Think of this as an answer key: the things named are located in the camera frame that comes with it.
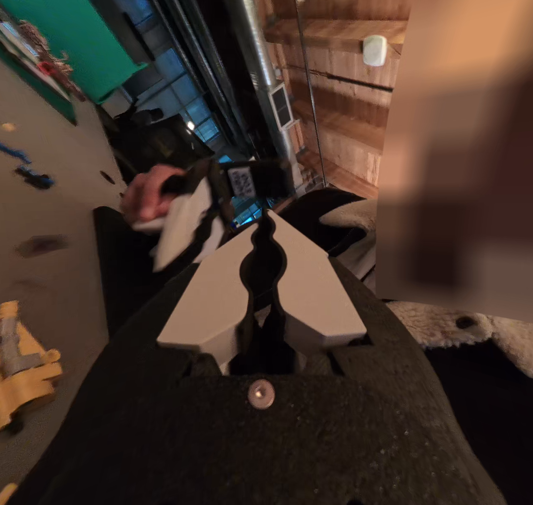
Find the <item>green board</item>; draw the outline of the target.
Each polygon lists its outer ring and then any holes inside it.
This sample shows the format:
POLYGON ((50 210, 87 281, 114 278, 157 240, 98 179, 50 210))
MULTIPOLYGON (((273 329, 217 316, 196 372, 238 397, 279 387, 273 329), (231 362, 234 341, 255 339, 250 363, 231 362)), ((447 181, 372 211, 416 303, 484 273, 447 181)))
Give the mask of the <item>green board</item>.
POLYGON ((1 6, 35 26, 52 54, 68 55, 73 81, 96 104, 145 67, 131 59, 90 0, 1 0, 1 6))

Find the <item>black pipe bundle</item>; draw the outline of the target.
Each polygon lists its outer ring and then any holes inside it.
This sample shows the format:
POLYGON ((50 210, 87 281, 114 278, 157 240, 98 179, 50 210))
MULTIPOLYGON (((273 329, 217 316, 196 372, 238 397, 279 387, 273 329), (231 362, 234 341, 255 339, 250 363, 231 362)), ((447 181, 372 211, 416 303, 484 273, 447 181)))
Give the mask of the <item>black pipe bundle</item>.
POLYGON ((246 158, 252 157, 255 148, 248 124, 198 0, 150 1, 198 85, 210 96, 226 139, 246 158))

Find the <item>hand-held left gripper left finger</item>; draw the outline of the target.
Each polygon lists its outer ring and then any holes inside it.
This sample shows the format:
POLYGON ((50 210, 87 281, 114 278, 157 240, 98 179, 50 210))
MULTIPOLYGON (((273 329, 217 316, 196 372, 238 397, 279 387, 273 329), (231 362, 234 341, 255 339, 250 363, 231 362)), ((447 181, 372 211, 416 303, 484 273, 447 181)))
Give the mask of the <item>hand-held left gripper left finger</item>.
POLYGON ((244 354, 254 332, 254 300, 241 266, 254 250, 254 223, 197 267, 157 338, 163 348, 212 356, 222 374, 244 354))

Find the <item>small coloured brick model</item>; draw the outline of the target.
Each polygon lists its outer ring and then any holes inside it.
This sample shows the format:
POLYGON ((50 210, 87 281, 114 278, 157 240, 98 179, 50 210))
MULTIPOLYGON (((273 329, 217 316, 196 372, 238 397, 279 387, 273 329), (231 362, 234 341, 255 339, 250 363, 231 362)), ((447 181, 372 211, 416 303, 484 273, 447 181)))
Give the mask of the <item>small coloured brick model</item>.
POLYGON ((28 43, 36 51, 38 57, 37 68, 41 70, 44 75, 50 76, 79 101, 85 102, 87 96, 72 79, 74 69, 69 63, 68 54, 63 51, 62 57, 55 56, 51 51, 47 39, 41 34, 39 29, 29 21, 20 20, 18 22, 18 28, 21 35, 27 39, 28 43))

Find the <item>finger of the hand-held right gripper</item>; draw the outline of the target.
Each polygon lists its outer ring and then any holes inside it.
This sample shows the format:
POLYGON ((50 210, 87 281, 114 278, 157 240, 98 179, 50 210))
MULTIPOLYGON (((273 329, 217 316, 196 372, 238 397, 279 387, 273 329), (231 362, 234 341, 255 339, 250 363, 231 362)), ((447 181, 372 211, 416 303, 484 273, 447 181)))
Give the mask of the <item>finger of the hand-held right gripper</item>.
POLYGON ((203 242, 202 249, 193 260, 193 263, 201 263, 205 258, 213 254, 224 241, 225 232, 226 225, 223 219, 218 215, 213 219, 210 235, 206 241, 203 242))
POLYGON ((200 239, 200 253, 193 262, 202 262, 214 251, 210 239, 213 211, 213 195, 209 180, 204 177, 191 194, 177 196, 170 205, 155 251, 154 272, 161 272, 177 260, 189 248, 199 231, 207 223, 207 239, 200 239))

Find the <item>pile of coloured brick pins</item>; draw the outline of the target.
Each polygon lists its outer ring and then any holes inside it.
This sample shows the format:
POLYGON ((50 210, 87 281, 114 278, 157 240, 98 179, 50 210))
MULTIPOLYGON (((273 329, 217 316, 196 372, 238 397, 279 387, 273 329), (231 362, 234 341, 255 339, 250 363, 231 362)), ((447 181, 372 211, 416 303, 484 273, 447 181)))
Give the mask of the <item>pile of coloured brick pins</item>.
POLYGON ((1 142, 1 152, 20 161, 21 164, 15 168, 14 174, 20 177, 26 184, 38 190, 48 190, 56 184, 49 175, 39 174, 31 168, 32 161, 24 151, 14 149, 1 142))

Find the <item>green printed booklet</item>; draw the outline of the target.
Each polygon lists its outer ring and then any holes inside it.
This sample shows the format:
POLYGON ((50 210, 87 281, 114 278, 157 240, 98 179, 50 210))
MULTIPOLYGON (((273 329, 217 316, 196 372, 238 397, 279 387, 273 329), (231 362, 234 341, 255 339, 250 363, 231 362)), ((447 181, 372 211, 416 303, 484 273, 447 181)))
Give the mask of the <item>green printed booklet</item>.
POLYGON ((1 22, 1 62, 72 125, 77 125, 70 96, 41 69, 35 49, 8 21, 1 22))

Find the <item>white vent grille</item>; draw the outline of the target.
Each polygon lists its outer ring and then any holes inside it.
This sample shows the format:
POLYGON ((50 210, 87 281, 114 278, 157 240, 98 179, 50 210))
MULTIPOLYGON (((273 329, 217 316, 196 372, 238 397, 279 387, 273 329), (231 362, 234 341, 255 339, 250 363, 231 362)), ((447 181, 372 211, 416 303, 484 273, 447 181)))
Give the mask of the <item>white vent grille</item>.
POLYGON ((268 90, 268 99, 278 131, 286 131, 301 121, 293 111, 284 82, 278 82, 275 87, 268 90))

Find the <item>person's right hand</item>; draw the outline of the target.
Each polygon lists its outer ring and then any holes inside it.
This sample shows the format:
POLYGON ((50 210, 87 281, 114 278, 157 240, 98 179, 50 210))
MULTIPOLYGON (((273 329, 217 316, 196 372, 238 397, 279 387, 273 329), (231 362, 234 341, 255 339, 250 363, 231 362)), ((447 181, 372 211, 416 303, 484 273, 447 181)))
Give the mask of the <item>person's right hand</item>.
POLYGON ((136 175, 120 205, 125 221, 132 226, 165 216, 176 195, 162 194, 162 186, 170 177, 183 176, 185 173, 181 168, 157 164, 148 172, 136 175))

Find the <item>white ceiling speaker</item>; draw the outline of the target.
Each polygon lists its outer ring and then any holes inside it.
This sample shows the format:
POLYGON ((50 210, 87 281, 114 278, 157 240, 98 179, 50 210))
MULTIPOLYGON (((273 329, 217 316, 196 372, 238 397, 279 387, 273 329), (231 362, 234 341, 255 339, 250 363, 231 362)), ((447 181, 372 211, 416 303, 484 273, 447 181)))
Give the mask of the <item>white ceiling speaker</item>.
POLYGON ((363 63, 370 67, 382 67, 388 51, 388 40, 383 35, 370 35, 363 39, 363 63))

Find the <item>small yellow brick subassembly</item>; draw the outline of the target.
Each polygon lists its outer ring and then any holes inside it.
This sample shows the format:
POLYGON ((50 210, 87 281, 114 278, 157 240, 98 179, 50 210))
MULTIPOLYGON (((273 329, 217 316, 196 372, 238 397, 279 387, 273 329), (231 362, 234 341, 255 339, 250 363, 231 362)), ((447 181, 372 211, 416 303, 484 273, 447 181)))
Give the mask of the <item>small yellow brick subassembly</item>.
POLYGON ((19 319, 19 303, 1 304, 1 430, 28 404, 48 399, 62 375, 61 354, 45 349, 19 319))

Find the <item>silver air duct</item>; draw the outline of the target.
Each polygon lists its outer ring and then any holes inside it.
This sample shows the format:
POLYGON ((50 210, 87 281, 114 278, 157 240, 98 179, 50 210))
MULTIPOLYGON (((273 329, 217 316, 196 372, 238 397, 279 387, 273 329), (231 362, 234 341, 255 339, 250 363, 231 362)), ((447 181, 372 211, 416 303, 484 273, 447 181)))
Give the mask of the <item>silver air duct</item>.
POLYGON ((295 164, 289 132, 278 131, 268 99, 268 90, 281 81, 276 78, 255 0, 225 0, 225 4, 276 151, 290 164, 295 164))

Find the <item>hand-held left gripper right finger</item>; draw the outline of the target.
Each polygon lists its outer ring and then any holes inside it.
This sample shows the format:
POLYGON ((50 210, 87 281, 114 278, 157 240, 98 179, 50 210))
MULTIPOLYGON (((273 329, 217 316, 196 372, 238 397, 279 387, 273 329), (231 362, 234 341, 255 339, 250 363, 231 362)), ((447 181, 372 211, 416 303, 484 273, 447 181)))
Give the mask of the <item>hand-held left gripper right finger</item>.
POLYGON ((284 322, 283 367, 303 368, 312 355, 362 340, 367 328, 328 253, 272 210, 267 216, 271 239, 283 255, 273 289, 284 322))

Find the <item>large glass partition window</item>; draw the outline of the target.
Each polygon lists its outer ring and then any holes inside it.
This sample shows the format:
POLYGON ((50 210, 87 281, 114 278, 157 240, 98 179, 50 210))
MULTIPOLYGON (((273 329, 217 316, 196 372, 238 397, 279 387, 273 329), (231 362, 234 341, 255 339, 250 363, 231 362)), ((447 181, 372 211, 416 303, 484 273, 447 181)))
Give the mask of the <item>large glass partition window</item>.
POLYGON ((180 115, 188 131, 230 159, 235 148, 229 128, 219 118, 207 84, 163 14, 158 0, 90 0, 124 50, 141 69, 130 76, 106 105, 115 107, 114 116, 126 104, 139 110, 161 109, 163 118, 180 115))

